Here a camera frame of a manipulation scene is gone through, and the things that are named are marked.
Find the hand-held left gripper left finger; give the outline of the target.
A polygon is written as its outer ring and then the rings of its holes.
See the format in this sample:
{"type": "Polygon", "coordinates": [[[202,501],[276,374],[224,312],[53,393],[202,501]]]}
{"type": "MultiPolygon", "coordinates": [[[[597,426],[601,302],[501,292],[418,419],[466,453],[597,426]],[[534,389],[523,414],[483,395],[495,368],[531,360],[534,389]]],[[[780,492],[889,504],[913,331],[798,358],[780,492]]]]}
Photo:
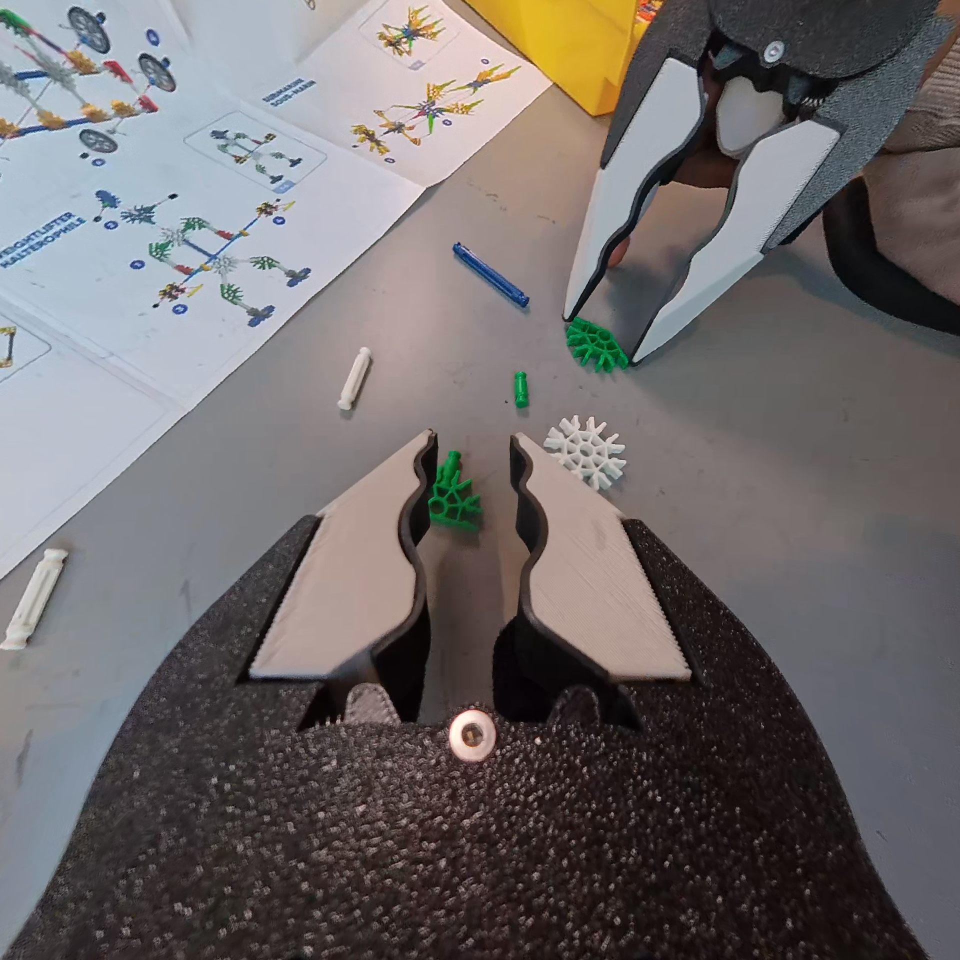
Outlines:
{"type": "Polygon", "coordinates": [[[321,682],[326,713],[378,683],[398,713],[417,713],[430,650],[426,574],[438,440],[422,431],[318,513],[247,667],[252,680],[321,682]]]}

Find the stacked yellow storage bins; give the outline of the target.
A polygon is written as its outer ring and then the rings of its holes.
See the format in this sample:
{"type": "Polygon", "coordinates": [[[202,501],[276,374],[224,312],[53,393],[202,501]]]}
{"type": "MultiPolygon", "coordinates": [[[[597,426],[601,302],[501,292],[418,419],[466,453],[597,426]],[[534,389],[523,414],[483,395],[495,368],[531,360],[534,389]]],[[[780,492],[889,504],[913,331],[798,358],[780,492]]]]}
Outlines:
{"type": "Polygon", "coordinates": [[[610,114],[662,1],[469,1],[588,114],[610,114]]]}

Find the person's right forearm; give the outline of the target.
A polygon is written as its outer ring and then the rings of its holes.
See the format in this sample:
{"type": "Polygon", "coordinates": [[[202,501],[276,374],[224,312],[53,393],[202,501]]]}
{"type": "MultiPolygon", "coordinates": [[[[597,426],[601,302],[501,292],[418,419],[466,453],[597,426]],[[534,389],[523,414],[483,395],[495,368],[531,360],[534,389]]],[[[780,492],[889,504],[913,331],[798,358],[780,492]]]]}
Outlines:
{"type": "Polygon", "coordinates": [[[866,167],[865,181],[879,253],[958,305],[958,144],[898,135],[866,167]]]}

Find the green toy connector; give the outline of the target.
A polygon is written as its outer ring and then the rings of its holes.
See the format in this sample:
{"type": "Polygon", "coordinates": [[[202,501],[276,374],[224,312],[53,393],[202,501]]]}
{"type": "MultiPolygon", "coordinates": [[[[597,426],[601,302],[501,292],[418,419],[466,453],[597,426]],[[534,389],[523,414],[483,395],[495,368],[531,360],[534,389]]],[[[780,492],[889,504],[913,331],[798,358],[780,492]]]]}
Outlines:
{"type": "Polygon", "coordinates": [[[581,366],[592,363],[598,374],[626,370],[630,366],[627,354],[610,330],[580,317],[570,320],[566,345],[581,366]]]}
{"type": "Polygon", "coordinates": [[[438,476],[428,500],[432,524],[474,532],[483,521],[481,498],[473,493],[473,481],[459,470],[438,476]]]}

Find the blue toy rod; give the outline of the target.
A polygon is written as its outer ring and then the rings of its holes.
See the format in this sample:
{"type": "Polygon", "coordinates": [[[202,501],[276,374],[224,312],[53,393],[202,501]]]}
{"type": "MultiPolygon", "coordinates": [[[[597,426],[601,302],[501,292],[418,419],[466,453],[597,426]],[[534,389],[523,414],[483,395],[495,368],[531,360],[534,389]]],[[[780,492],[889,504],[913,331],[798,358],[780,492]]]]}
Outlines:
{"type": "Polygon", "coordinates": [[[466,267],[474,271],[477,276],[482,278],[515,305],[521,308],[529,306],[530,297],[528,294],[525,294],[516,284],[510,282],[510,280],[488,265],[466,246],[460,242],[456,242],[452,246],[452,252],[466,267]]]}

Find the short white toy rod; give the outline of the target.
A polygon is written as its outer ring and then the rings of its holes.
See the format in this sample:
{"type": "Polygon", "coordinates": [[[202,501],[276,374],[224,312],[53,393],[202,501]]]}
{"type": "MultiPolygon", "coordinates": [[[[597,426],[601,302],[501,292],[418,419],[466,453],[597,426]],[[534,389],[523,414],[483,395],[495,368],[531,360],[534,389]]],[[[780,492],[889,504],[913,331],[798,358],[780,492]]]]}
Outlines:
{"type": "Polygon", "coordinates": [[[349,374],[343,384],[340,397],[337,402],[338,408],[343,412],[349,412],[354,408],[364,384],[365,378],[373,361],[372,351],[367,346],[362,346],[349,371],[349,374]]]}
{"type": "Polygon", "coordinates": [[[68,551],[48,548],[33,570],[30,581],[6,627],[3,651],[22,650],[37,629],[63,571],[68,551]]]}

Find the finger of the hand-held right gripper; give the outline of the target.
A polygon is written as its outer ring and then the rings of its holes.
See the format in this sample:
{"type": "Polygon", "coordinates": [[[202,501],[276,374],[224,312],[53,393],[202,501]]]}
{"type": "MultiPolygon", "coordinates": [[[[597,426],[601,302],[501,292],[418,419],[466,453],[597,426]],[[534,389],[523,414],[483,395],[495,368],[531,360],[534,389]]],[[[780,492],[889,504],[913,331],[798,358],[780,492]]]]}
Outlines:
{"type": "Polygon", "coordinates": [[[596,174],[566,291],[564,319],[578,315],[604,276],[612,250],[638,222],[667,164],[704,117],[695,66],[668,57],[596,174]]]}
{"type": "Polygon", "coordinates": [[[751,146],[722,222],[691,257],[678,292],[657,311],[632,363],[666,344],[762,260],[764,245],[839,138],[837,130],[809,120],[751,146]]]}

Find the white snowflake toy connector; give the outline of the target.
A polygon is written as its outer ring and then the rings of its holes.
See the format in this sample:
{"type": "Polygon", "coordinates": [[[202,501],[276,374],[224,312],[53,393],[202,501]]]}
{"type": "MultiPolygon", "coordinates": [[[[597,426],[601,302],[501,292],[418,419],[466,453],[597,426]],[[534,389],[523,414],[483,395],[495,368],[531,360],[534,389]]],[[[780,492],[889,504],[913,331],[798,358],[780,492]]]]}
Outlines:
{"type": "Polygon", "coordinates": [[[617,433],[604,437],[606,428],[605,422],[596,424],[593,416],[582,425],[573,414],[550,428],[543,447],[594,491],[607,491],[622,477],[626,461],[621,458],[625,445],[618,443],[617,433]]]}

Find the person's right hand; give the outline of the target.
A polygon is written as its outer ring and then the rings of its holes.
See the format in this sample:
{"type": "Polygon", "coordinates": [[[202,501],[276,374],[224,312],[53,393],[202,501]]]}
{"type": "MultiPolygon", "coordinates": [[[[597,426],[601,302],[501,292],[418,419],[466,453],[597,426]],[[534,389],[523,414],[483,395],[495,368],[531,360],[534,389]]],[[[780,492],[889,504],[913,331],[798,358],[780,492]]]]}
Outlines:
{"type": "Polygon", "coordinates": [[[702,189],[729,189],[737,167],[738,161],[722,152],[715,134],[708,131],[696,149],[680,163],[675,172],[667,175],[664,182],[702,189]]]}

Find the grey desk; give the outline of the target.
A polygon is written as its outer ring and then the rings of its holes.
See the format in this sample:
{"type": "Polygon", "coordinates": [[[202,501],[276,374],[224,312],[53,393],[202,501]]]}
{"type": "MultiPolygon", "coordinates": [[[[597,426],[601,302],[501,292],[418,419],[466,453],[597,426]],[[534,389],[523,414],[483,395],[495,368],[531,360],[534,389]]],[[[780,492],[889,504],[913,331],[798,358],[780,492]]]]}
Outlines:
{"type": "Polygon", "coordinates": [[[462,452],[485,523],[420,545],[422,715],[488,700],[526,555],[509,437],[540,442],[578,414],[626,446],[610,499],[764,645],[901,913],[931,956],[958,957],[958,339],[852,296],[813,222],[641,366],[579,366],[561,310],[606,132],[545,91],[52,537],[69,557],[50,605],[28,647],[2,653],[2,949],[172,645],[301,516],[427,427],[440,456],[462,452]]]}

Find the toy instruction poster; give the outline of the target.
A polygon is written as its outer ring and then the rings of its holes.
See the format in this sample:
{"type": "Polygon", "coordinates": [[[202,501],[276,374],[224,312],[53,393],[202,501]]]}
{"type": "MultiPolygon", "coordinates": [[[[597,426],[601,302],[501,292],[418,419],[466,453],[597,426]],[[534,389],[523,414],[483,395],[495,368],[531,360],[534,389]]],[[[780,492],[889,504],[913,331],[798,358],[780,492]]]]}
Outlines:
{"type": "Polygon", "coordinates": [[[2,2],[2,574],[549,79],[442,2],[2,2]]]}

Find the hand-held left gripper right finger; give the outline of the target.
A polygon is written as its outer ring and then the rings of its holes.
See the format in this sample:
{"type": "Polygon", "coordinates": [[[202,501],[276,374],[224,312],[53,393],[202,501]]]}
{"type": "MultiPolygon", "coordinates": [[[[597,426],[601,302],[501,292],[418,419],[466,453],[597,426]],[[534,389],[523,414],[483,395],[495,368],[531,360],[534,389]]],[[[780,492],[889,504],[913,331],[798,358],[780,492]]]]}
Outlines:
{"type": "Polygon", "coordinates": [[[530,555],[516,616],[494,648],[498,713],[550,713],[587,688],[600,713],[628,691],[695,683],[695,659],[626,517],[524,434],[510,438],[515,529],[530,555]]]}

